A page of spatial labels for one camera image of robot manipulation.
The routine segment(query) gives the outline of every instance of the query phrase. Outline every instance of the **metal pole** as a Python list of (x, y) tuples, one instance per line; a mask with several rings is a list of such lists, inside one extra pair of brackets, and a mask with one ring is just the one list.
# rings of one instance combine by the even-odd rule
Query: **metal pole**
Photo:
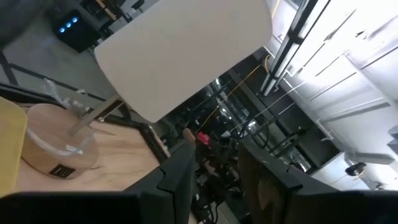
[(114, 102), (119, 99), (119, 95), (115, 94), (107, 99), (104, 103), (102, 103), (99, 107), (95, 108), (91, 113), (86, 114), (84, 117), (79, 120), (73, 127), (68, 130), (68, 134), (73, 136), (76, 134), (82, 127), (89, 125), (98, 115), (100, 115), (104, 110), (109, 108)]

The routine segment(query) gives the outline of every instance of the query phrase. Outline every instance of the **office chair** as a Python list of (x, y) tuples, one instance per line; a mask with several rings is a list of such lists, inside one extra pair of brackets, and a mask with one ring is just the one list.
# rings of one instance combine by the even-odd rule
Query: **office chair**
[(143, 13), (144, 11), (141, 9), (142, 5), (145, 3), (145, 0), (138, 0), (135, 4), (133, 4), (131, 7), (135, 10), (140, 11)]

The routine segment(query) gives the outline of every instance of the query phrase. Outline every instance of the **wooden table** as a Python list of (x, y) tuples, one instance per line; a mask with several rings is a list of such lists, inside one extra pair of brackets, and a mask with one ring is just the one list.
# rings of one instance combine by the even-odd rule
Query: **wooden table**
[[(90, 170), (75, 179), (60, 180), (21, 160), (15, 191), (122, 191), (159, 165), (138, 130), (97, 122), (92, 127), (99, 159)], [(196, 223), (192, 215), (189, 223)]]

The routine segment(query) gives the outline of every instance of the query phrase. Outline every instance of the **floor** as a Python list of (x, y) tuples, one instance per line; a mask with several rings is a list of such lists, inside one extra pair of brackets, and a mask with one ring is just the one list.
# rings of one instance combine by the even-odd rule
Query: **floor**
[[(141, 9), (145, 11), (157, 1), (146, 0)], [(124, 3), (123, 9), (127, 11), (135, 2), (136, 0), (127, 0)], [(124, 21), (116, 21), (111, 28), (116, 32), (123, 25), (125, 25)], [(93, 52), (86, 50), (78, 54), (59, 41), (50, 30), (45, 17), (37, 19), (24, 34), (8, 45), (3, 50), (3, 53), (9, 63), (29, 69), (47, 78), (74, 86), (77, 89), (84, 89), (87, 93), (98, 96), (99, 98), (109, 98), (115, 93), (114, 88), (107, 81), (96, 63)], [(48, 94), (45, 91), (45, 81), (43, 79), (14, 69), (12, 69), (12, 73), (15, 75), (20, 87)], [(1, 68), (0, 82), (9, 83), (4, 70)], [(101, 103), (101, 100), (79, 95), (62, 86), (57, 86), (57, 91), (62, 98), (72, 96), (92, 108), (97, 107)], [(138, 114), (133, 113), (132, 118), (136, 121), (147, 122)], [(164, 124), (151, 125), (159, 136), (167, 131)], [(218, 223), (237, 223), (227, 206), (219, 207), (219, 216)]]

